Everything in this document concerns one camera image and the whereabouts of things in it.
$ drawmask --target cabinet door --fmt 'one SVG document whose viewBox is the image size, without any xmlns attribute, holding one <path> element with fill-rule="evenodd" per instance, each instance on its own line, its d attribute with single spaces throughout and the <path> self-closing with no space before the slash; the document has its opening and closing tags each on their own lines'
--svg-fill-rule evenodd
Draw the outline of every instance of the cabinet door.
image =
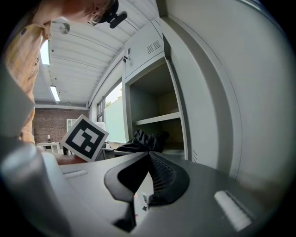
<svg viewBox="0 0 296 237">
<path fill-rule="evenodd" d="M 153 20 L 125 44 L 124 55 L 129 60 L 125 64 L 124 78 L 128 78 L 135 70 L 163 51 L 160 26 L 156 20 Z"/>
</svg>

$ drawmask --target cabinet shelf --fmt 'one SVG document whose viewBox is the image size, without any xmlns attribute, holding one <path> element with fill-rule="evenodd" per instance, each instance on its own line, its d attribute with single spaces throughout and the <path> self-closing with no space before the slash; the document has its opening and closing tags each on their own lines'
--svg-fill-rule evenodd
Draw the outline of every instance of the cabinet shelf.
<svg viewBox="0 0 296 237">
<path fill-rule="evenodd" d="M 180 118 L 180 112 L 170 113 L 170 114 L 161 115 L 161 116 L 157 116 L 157 117 L 153 117 L 153 118 L 139 120 L 139 121 L 136 121 L 134 124 L 135 125 L 143 125 L 143 124 L 156 123 L 156 122 L 178 119 L 178 118 Z"/>
</svg>

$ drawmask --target desk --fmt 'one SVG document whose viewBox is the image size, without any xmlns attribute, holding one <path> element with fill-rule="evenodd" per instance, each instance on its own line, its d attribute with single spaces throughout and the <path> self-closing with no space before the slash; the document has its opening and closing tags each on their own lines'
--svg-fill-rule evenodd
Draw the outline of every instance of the desk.
<svg viewBox="0 0 296 237">
<path fill-rule="evenodd" d="M 37 143 L 36 146 L 41 147 L 44 150 L 46 150 L 46 146 L 50 146 L 52 153 L 62 154 L 61 148 L 60 148 L 60 143 Z"/>
</svg>

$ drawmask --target person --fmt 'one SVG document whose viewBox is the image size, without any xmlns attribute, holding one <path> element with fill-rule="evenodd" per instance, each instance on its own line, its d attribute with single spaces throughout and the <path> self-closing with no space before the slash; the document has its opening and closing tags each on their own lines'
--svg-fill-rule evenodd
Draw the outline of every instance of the person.
<svg viewBox="0 0 296 237">
<path fill-rule="evenodd" d="M 103 14 L 114 4 L 114 0 L 43 0 L 31 13 L 25 24 L 18 29 L 4 53 L 4 64 L 12 78 L 34 101 L 33 88 L 39 70 L 41 45 L 51 38 L 51 21 L 64 18 L 73 22 L 98 23 Z M 20 135 L 24 142 L 35 144 L 32 121 L 35 109 L 30 113 Z M 85 162 L 73 155 L 54 154 L 57 162 L 73 164 Z"/>
</svg>

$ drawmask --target ceiling light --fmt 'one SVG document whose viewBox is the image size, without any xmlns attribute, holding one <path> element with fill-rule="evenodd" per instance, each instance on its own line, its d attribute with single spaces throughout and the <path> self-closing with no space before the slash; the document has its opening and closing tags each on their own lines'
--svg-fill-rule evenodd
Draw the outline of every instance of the ceiling light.
<svg viewBox="0 0 296 237">
<path fill-rule="evenodd" d="M 59 95 L 57 94 L 56 86 L 50 86 L 51 92 L 56 101 L 60 101 Z"/>
<path fill-rule="evenodd" d="M 42 64 L 49 65 L 49 43 L 48 40 L 46 40 L 43 45 L 41 46 L 40 49 L 40 54 L 41 54 L 41 61 Z"/>
</svg>

